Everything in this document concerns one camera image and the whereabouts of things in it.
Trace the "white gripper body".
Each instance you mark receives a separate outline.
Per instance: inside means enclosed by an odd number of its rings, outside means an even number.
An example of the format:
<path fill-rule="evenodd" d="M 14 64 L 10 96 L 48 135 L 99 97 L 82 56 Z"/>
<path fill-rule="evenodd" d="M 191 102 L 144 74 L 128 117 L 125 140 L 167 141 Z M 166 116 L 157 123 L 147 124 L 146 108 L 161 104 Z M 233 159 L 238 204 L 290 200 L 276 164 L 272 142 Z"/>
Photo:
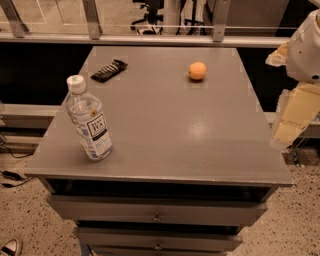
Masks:
<path fill-rule="evenodd" d="M 320 82 L 319 11 L 312 11 L 290 38 L 287 75 L 297 81 Z"/>

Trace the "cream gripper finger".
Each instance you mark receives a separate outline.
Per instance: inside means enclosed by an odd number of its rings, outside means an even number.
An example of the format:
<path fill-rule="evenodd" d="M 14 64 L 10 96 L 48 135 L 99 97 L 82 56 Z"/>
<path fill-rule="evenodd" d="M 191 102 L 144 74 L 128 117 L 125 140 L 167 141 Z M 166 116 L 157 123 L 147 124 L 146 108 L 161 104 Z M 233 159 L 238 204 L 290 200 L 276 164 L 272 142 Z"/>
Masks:
<path fill-rule="evenodd" d="M 288 46 L 289 42 L 285 42 L 280 45 L 274 52 L 268 55 L 265 63 L 274 67 L 286 66 Z"/>
<path fill-rule="evenodd" d="M 320 85 L 299 82 L 279 96 L 270 145 L 285 149 L 301 135 L 320 112 Z"/>

